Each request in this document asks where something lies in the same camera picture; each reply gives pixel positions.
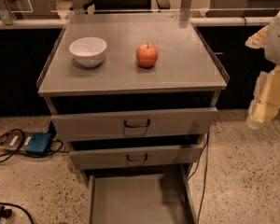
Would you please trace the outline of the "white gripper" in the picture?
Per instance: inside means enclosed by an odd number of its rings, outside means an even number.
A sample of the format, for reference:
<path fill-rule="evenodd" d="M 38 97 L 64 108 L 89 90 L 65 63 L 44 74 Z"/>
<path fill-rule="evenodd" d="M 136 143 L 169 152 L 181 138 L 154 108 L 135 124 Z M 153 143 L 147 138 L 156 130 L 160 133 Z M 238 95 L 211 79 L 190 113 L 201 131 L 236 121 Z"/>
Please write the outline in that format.
<path fill-rule="evenodd" d="M 262 27 L 250 36 L 245 45 L 252 49 L 265 47 L 266 59 L 280 64 L 280 11 L 269 26 Z M 270 73 L 259 74 L 253 95 L 246 124 L 252 129 L 260 129 L 270 123 L 280 111 L 280 65 Z"/>

